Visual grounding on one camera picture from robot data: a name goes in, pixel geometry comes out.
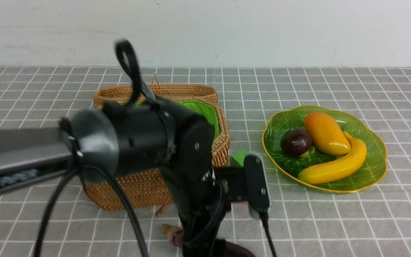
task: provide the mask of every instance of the metal arm segment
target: metal arm segment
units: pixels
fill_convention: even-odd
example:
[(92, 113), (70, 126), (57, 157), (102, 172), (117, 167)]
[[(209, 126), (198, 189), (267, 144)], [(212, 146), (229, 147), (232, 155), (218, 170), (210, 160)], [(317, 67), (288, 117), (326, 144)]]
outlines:
[(0, 194), (64, 175), (72, 164), (59, 128), (0, 130)]

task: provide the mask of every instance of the white grid line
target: white grid line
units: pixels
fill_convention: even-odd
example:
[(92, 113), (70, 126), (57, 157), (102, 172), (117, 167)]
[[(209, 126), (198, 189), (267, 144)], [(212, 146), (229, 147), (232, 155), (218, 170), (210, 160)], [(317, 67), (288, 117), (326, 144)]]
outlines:
[[(359, 193), (357, 194), (357, 198), (359, 199), (359, 204), (361, 205), (361, 209), (362, 209), (362, 212), (364, 213), (364, 217), (365, 217), (365, 218), (368, 218), (367, 213), (366, 213), (366, 210), (364, 209), (364, 206), (363, 206), (363, 204), (362, 204), (361, 196), (359, 195)], [(370, 231), (372, 232), (372, 236), (373, 236), (374, 238), (377, 238), (377, 237), (375, 236), (374, 228), (372, 228), (372, 225), (370, 224), (370, 221), (369, 221), (368, 219), (367, 219), (367, 224), (368, 224), (369, 227), (370, 227)], [(381, 250), (380, 244), (378, 243), (378, 241), (377, 241), (376, 243), (377, 243), (378, 250), (380, 251), (380, 254), (383, 256), (383, 251)]]
[[(272, 78), (274, 78), (274, 73), (273, 73), (273, 71), (272, 71), (272, 69), (270, 70), (270, 72), (271, 72), (271, 74), (272, 74)], [(277, 176), (277, 181), (279, 182), (279, 184), (281, 184), (281, 179), (279, 178), (279, 172), (276, 172), (275, 173), (276, 174), (276, 176)], [(283, 195), (283, 191), (282, 191), (282, 188), (281, 188), (281, 186), (279, 185), (279, 190), (280, 190), (280, 196), (281, 196), (281, 198), (282, 198), (282, 200), (281, 200), (281, 202), (282, 202), (282, 205), (283, 205), (283, 210), (284, 210), (284, 214), (285, 214), (285, 217), (287, 218), (288, 217), (288, 213), (287, 213), (287, 211), (286, 211), (286, 206), (285, 206), (285, 201), (284, 201), (284, 195)], [(291, 228), (290, 228), (290, 223), (287, 221), (287, 223), (286, 223), (286, 226), (287, 226), (287, 228), (288, 228), (288, 234), (290, 235), (290, 240), (291, 240), (291, 247), (292, 247), (292, 249), (293, 249), (293, 254), (294, 254), (294, 257), (297, 257), (297, 254), (296, 254), (296, 248), (295, 248), (295, 246), (294, 246), (294, 241), (293, 241), (293, 235), (292, 235), (292, 233), (291, 233)]]

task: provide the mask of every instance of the glass plate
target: glass plate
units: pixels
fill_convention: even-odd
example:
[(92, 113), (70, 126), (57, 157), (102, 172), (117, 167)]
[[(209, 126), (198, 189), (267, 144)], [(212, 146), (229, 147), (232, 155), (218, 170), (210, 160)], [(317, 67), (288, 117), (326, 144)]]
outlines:
[[(299, 160), (285, 154), (280, 146), (283, 135), (294, 127), (304, 128), (304, 118), (310, 112), (325, 112), (336, 119), (343, 131), (359, 138), (367, 146), (367, 158), (362, 167), (349, 177), (330, 183), (310, 185), (297, 179), (302, 169), (336, 159), (320, 153), (315, 148), (310, 161)], [(387, 171), (387, 149), (383, 140), (358, 118), (341, 111), (328, 110), (318, 106), (300, 106), (289, 111), (274, 114), (268, 121), (263, 133), (263, 148), (277, 168), (291, 179), (304, 186), (332, 193), (352, 193), (364, 190), (381, 181)]]

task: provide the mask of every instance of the black cable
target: black cable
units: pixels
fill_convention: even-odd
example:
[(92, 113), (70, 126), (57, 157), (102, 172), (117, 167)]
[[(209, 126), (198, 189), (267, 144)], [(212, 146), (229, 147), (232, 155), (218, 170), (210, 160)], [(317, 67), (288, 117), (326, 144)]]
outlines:
[(123, 206), (125, 207), (128, 213), (129, 220), (131, 221), (131, 225), (134, 230), (134, 235), (136, 236), (137, 243), (139, 244), (139, 249), (141, 251), (142, 257), (149, 257), (147, 245), (145, 244), (144, 235), (142, 234), (142, 229), (139, 224), (139, 221), (137, 220), (136, 213), (134, 212), (134, 209), (129, 203), (129, 200), (124, 194), (123, 190), (121, 190), (121, 187), (118, 185), (116, 179), (112, 177), (107, 171), (103, 171), (96, 167), (88, 166), (88, 168), (99, 171), (101, 176), (103, 176), (106, 179), (106, 181), (110, 184), (110, 186), (114, 189), (115, 193), (117, 194), (118, 198), (121, 200), (121, 203), (123, 204)]
[(272, 252), (273, 257), (277, 257), (277, 253), (275, 252), (274, 243), (272, 242), (272, 238), (269, 233), (269, 215), (267, 213), (260, 213), (259, 217), (263, 222), (264, 231), (266, 232), (267, 241), (269, 242), (270, 251)]
[[(134, 234), (136, 236), (140, 251), (142, 253), (142, 257), (149, 257), (147, 245), (145, 244), (145, 240), (142, 234), (139, 221), (137, 220), (136, 213), (134, 212), (134, 209), (131, 207), (131, 204), (129, 203), (128, 198), (126, 197), (124, 192), (121, 190), (117, 181), (108, 172), (97, 169), (96, 167), (89, 167), (89, 168), (92, 168), (98, 171), (101, 174), (101, 176), (103, 176), (106, 179), (106, 181), (112, 186), (112, 188), (115, 190), (115, 193), (120, 198), (121, 202), (123, 203), (123, 206), (125, 207), (128, 213), (132, 227), (134, 229)], [(39, 233), (37, 235), (36, 245), (34, 246), (34, 254), (33, 254), (34, 257), (41, 256), (42, 242), (44, 241), (45, 233), (47, 231), (47, 226), (49, 225), (49, 220), (50, 220), (50, 217), (52, 216), (52, 212), (54, 210), (58, 197), (60, 196), (65, 186), (70, 182), (70, 180), (73, 179), (75, 176), (77, 176), (79, 173), (80, 173), (80, 170), (78, 169), (68, 172), (66, 176), (63, 177), (63, 179), (59, 182), (57, 188), (55, 189), (54, 193), (50, 197), (49, 203), (47, 204), (47, 207), (45, 208), (45, 211), (44, 211), (44, 216), (42, 217), (41, 226), (39, 228)]]
[(70, 182), (71, 179), (77, 176), (79, 172), (79, 169), (68, 172), (59, 182), (57, 188), (50, 197), (49, 203), (47, 204), (47, 207), (44, 211), (44, 216), (42, 217), (39, 233), (37, 234), (36, 245), (34, 246), (34, 257), (41, 256), (42, 242), (44, 241), (45, 232), (47, 231), (47, 226), (49, 225), (50, 216), (52, 216), (52, 212), (54, 210), (55, 204), (57, 203), (58, 197), (60, 196), (64, 187)]

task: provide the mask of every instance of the screw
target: screw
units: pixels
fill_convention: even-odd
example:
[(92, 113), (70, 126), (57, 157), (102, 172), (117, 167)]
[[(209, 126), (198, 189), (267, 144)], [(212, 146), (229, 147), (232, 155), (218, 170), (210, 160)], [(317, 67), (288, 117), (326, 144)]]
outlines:
[(202, 181), (206, 181), (208, 177), (210, 177), (209, 172), (207, 172), (206, 174), (204, 174), (204, 176), (202, 176)]

